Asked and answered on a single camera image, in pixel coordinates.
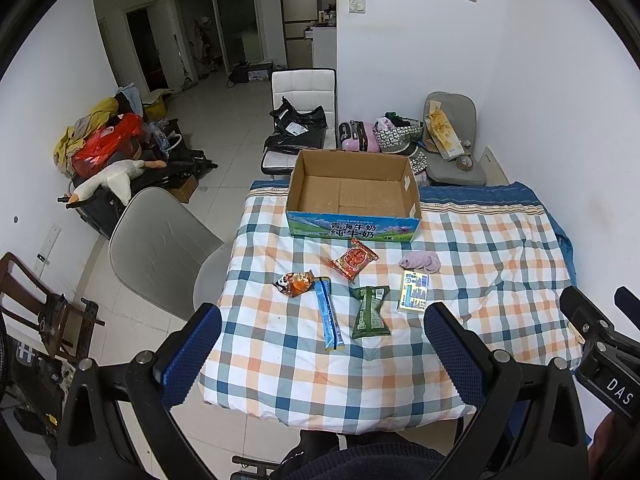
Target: screw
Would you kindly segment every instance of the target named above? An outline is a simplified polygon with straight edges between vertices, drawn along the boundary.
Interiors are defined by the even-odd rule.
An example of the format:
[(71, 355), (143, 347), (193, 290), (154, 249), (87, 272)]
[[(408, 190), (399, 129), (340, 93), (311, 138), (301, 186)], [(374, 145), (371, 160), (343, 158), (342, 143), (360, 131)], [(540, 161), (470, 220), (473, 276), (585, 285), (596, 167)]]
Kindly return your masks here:
[(147, 364), (151, 359), (153, 359), (154, 353), (151, 350), (143, 350), (138, 355), (136, 355), (136, 362), (141, 365)]
[(561, 357), (556, 357), (554, 359), (554, 365), (558, 370), (566, 370), (566, 361)]
[(82, 361), (80, 361), (78, 363), (78, 368), (80, 368), (83, 372), (87, 371), (89, 368), (91, 368), (94, 365), (94, 362), (91, 361), (91, 359), (82, 359)]
[(496, 350), (494, 352), (494, 358), (499, 363), (508, 363), (511, 360), (511, 356), (504, 350)]

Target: table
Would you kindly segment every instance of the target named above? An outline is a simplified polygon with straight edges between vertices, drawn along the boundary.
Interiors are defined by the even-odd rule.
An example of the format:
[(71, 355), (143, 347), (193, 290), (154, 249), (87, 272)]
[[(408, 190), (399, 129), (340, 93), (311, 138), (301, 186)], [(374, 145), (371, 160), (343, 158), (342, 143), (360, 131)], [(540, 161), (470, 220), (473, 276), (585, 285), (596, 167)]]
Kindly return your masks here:
[[(206, 402), (351, 434), (470, 412), (428, 343), (422, 316), (396, 311), (398, 262), (411, 249), (439, 254), (429, 299), (443, 301), (490, 349), (536, 364), (560, 356), (577, 366), (580, 345), (558, 309), (570, 278), (555, 223), (526, 186), (423, 188), (414, 240), (366, 242), (380, 259), (350, 285), (326, 265), (344, 253), (346, 240), (289, 235), (286, 185), (257, 182), (247, 197), (218, 303), (223, 333), (200, 375)], [(331, 277), (344, 350), (324, 350), (313, 292), (287, 298), (272, 285), (286, 272), (309, 269)], [(359, 301), (350, 287), (365, 285), (389, 285), (382, 316), (391, 336), (352, 341)]]

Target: white plush toy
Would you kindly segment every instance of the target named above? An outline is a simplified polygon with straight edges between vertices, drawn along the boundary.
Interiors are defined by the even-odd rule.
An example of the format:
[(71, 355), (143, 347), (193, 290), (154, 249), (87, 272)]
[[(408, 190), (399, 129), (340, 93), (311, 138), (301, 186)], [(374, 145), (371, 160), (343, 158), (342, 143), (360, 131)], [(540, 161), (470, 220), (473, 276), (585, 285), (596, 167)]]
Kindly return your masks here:
[(123, 205), (131, 200), (131, 181), (145, 172), (145, 168), (166, 168), (162, 160), (119, 160), (76, 187), (69, 204), (92, 197), (98, 186), (110, 189)]

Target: black pants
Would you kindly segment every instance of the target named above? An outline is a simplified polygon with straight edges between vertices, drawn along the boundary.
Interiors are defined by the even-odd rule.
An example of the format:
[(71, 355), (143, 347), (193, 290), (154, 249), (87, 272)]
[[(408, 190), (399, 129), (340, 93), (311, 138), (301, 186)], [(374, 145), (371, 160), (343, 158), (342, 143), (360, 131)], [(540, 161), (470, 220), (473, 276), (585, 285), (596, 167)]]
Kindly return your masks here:
[[(347, 435), (347, 447), (368, 446), (369, 444), (382, 444), (383, 442), (395, 442), (397, 444), (411, 444), (407, 439), (397, 433), (384, 433), (374, 431), (361, 435)], [(300, 430), (300, 443), (293, 448), (282, 461), (279, 468), (269, 476), (270, 480), (281, 480), (300, 469), (303, 465), (313, 462), (327, 453), (338, 451), (340, 442), (337, 433), (327, 431)]]

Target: light switch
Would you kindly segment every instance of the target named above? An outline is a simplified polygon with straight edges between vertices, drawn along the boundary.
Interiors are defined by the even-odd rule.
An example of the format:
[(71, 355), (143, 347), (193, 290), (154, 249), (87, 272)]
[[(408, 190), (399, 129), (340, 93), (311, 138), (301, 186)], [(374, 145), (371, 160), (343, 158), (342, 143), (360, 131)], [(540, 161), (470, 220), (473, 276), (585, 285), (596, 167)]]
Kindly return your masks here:
[(359, 14), (364, 14), (367, 12), (367, 1), (366, 0), (349, 0), (349, 12), (357, 12)]

